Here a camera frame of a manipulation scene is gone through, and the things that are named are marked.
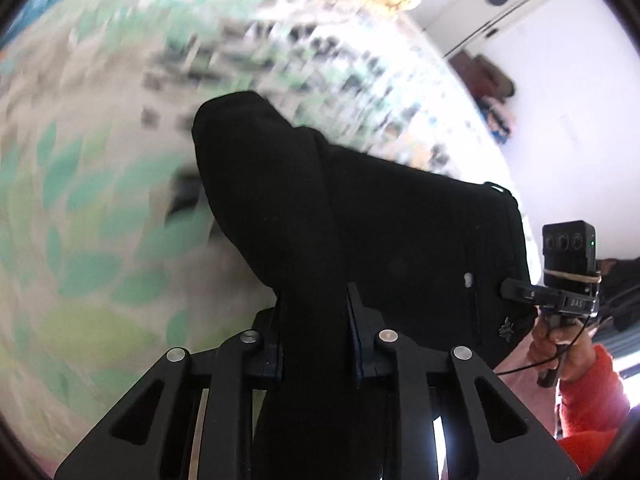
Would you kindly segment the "right hand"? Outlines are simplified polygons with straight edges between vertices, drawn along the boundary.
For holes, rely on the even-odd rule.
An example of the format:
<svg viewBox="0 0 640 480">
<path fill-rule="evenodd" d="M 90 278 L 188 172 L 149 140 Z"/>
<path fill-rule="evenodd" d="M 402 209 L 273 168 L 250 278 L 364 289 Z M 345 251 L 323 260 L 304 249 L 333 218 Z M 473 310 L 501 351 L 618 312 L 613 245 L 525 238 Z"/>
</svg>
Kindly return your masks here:
<svg viewBox="0 0 640 480">
<path fill-rule="evenodd" d="M 560 370 L 561 382 L 577 382 L 596 362 L 596 350 L 584 324 L 551 328 L 541 314 L 532 330 L 527 357 L 538 372 Z"/>
</svg>

